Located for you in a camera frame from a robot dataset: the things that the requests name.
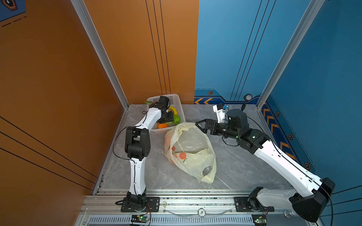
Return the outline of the yellow banana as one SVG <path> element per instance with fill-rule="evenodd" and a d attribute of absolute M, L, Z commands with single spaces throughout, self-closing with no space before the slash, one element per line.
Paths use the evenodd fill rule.
<path fill-rule="evenodd" d="M 169 110 L 171 110 L 173 112 L 174 115 L 178 115 L 177 110 L 173 107 L 173 106 L 169 106 L 168 108 Z"/>

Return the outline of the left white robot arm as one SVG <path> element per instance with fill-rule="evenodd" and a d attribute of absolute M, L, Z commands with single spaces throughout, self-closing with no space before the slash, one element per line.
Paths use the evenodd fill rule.
<path fill-rule="evenodd" d="M 125 152 L 131 165 L 130 189 L 122 204 L 126 210 L 143 211 L 146 208 L 145 164 L 151 151 L 150 130 L 157 123 L 173 122 L 174 113 L 169 107 L 170 99 L 160 96 L 140 122 L 126 129 Z"/>

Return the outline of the translucent printed plastic bag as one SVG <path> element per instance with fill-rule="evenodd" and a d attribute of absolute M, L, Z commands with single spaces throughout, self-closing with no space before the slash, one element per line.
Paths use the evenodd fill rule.
<path fill-rule="evenodd" d="M 179 169 L 212 184 L 217 164 L 216 154 L 206 134 L 192 122 L 182 122 L 165 134 L 165 157 Z"/>

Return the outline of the left green circuit board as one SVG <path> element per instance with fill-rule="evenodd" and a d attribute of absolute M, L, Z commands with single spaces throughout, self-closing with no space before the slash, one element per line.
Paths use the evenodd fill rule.
<path fill-rule="evenodd" d="M 147 216 L 143 215 L 132 215 L 131 216 L 131 224 L 132 225 L 140 225 L 149 223 L 150 219 Z"/>

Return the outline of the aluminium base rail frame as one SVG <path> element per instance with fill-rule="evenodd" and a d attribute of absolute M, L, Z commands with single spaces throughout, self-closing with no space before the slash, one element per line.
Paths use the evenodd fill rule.
<path fill-rule="evenodd" d="M 310 226 L 295 212 L 276 207 L 253 211 L 248 192 L 238 190 L 150 190 L 143 211 L 126 210 L 126 192 L 109 190 L 87 196 L 76 226 L 254 226 L 252 215 L 267 218 L 267 226 Z M 147 224 L 132 225 L 132 215 L 149 217 Z"/>

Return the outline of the green circuit board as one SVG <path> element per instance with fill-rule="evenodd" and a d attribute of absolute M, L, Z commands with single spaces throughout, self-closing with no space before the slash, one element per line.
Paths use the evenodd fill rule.
<path fill-rule="evenodd" d="M 252 215 L 252 220 L 255 226 L 267 226 L 266 216 Z"/>
<path fill-rule="evenodd" d="M 131 216 L 131 224 L 132 225 L 140 225 L 149 223 L 150 219 L 147 216 L 143 215 L 132 215 Z"/>

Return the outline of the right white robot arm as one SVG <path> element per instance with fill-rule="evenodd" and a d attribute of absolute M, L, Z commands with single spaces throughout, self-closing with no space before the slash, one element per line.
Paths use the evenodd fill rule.
<path fill-rule="evenodd" d="M 290 190 L 255 188 L 248 196 L 250 209 L 281 208 L 294 211 L 308 222 L 317 223 L 326 205 L 332 202 L 335 183 L 305 169 L 277 147 L 262 130 L 251 128 L 242 110 L 232 109 L 218 120 L 204 119 L 195 125 L 203 133 L 235 139 L 238 146 L 269 164 L 292 185 Z"/>

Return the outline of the black round-base lamp stand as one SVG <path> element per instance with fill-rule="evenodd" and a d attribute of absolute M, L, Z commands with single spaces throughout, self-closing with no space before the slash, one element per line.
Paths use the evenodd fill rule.
<path fill-rule="evenodd" d="M 250 102 L 252 100 L 252 98 L 253 98 L 253 96 L 251 94 L 246 94 L 244 96 L 244 103 L 242 104 L 241 111 L 245 110 L 247 103 Z"/>

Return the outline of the right green circuit board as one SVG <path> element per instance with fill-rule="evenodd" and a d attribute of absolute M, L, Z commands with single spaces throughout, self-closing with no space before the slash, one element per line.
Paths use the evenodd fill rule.
<path fill-rule="evenodd" d="M 255 226 L 267 226 L 266 216 L 252 215 L 252 220 Z"/>

